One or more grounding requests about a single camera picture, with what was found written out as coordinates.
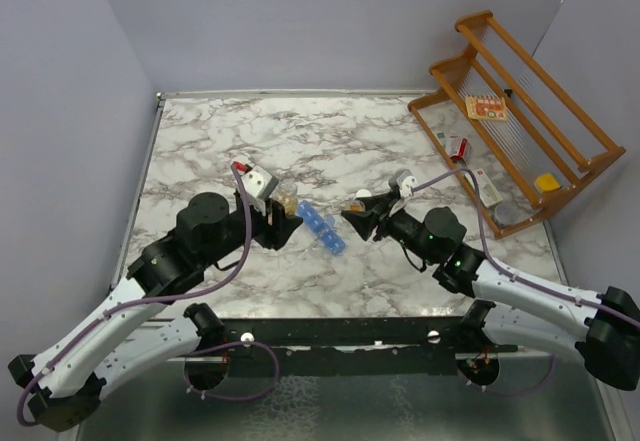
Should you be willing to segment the small amber pill bottle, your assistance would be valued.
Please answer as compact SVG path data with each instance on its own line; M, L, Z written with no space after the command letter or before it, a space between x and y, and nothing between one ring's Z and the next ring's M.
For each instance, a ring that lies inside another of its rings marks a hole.
M284 207L287 215L295 215L298 207L298 188L295 184L281 184L276 200Z

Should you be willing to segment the wooden tiered shelf rack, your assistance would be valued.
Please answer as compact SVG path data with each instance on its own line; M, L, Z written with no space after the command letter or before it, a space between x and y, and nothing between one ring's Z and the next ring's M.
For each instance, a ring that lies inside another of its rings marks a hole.
M464 173L457 178L495 237L504 238L538 224L563 209L625 152L489 10L455 23L467 45L435 62L429 72L438 89L411 101L416 117L450 168L483 168L504 201L515 203L520 221L501 228ZM504 97L506 121L467 116L466 95ZM467 164L446 153L449 136L466 137L473 149ZM562 188L540 194L534 180L552 173Z

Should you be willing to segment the blue weekly pill organizer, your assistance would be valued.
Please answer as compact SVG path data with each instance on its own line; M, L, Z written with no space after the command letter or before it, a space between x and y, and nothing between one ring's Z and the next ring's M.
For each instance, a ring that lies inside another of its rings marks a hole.
M303 219L304 224L332 255L338 256L344 252L346 243L334 229L335 219L332 216L323 217L306 200L298 203L296 214Z

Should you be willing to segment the orange snack packet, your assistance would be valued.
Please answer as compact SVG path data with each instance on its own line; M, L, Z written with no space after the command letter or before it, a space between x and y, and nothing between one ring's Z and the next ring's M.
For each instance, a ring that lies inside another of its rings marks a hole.
M508 107L504 97L489 95L466 95L467 116L474 120L506 121Z

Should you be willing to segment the white pill bottle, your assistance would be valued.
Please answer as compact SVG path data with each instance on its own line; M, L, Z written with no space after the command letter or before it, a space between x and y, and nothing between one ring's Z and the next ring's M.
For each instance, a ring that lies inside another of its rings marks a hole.
M362 201L370 198L371 196L372 196L372 193L368 189L359 189L356 192L355 199Z

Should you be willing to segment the red white medicine box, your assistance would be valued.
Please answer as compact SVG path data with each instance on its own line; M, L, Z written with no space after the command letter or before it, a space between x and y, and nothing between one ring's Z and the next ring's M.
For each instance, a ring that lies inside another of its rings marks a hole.
M445 150L454 163L467 164L472 156L472 146L466 137L449 136L445 142Z

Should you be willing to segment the yellow lidded jar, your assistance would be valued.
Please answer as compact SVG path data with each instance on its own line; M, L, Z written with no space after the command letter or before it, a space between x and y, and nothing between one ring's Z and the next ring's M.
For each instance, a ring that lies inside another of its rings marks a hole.
M540 194L545 194L561 189L562 185L552 173L545 173L534 180L534 187Z

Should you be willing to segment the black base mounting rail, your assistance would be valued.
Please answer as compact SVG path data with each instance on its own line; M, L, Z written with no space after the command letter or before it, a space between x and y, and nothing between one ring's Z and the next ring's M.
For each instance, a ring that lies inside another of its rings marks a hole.
M249 333L275 353L282 376L454 375L456 360L497 345L463 316L373 318L226 318L216 340Z

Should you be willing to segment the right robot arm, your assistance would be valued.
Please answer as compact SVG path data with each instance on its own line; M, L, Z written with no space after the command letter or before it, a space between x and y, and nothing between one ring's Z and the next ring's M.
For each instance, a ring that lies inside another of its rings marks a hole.
M365 241L391 238L414 254L447 291L473 299L461 344L481 352L491 344L531 347L580 358L599 381L624 391L639 385L639 308L631 295L563 286L517 270L464 241L465 227L448 207L418 220L398 193L359 199L342 217Z

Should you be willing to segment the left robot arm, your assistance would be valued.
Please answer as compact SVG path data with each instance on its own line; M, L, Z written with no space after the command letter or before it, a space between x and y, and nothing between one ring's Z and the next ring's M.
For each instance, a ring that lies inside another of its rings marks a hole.
M8 364L22 393L16 417L24 427L67 431L91 416L121 386L176 356L214 353L224 325L195 287L205 271L235 250L224 267L229 284L245 264L253 241L284 247L303 220L267 195L238 189L236 206L205 192L178 212L176 225L146 246L125 276L79 325L47 350L21 354ZM185 313L155 331L143 324L171 304L189 299Z

